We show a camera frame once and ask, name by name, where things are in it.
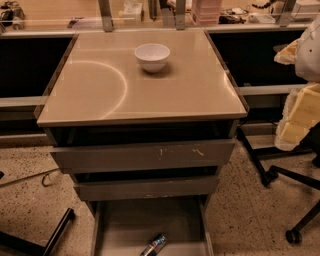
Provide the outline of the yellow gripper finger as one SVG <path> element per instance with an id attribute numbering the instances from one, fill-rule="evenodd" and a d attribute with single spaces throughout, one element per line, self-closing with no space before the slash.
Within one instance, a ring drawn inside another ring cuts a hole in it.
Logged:
<path id="1" fill-rule="evenodd" d="M 319 122 L 320 84 L 308 83 L 301 90 L 292 90 L 276 129 L 275 146 L 283 151 L 293 150 Z"/>
<path id="2" fill-rule="evenodd" d="M 299 40 L 296 39 L 290 44 L 274 46 L 273 49 L 276 51 L 274 61 L 284 65 L 294 64 L 296 62 L 298 42 Z"/>

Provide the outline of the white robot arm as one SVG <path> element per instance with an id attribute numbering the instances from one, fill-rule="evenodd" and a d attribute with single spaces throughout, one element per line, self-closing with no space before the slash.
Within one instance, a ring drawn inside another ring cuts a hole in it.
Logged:
<path id="1" fill-rule="evenodd" d="M 274 57 L 280 64 L 293 64 L 295 74 L 307 81 L 301 90 L 287 96 L 282 119 L 276 129 L 275 146 L 291 151 L 320 122 L 320 22 L 315 19 L 300 38 Z"/>

